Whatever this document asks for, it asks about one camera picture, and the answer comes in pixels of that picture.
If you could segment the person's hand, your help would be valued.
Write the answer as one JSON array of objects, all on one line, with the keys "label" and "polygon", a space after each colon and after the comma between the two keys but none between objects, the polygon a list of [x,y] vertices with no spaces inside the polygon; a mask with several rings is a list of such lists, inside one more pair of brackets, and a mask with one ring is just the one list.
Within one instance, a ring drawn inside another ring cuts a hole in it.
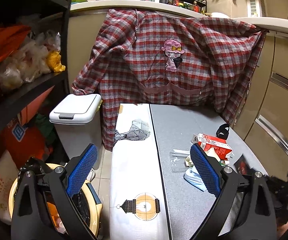
[{"label": "person's hand", "polygon": [[277,227],[278,234],[283,235],[288,230],[288,222],[284,225]]}]

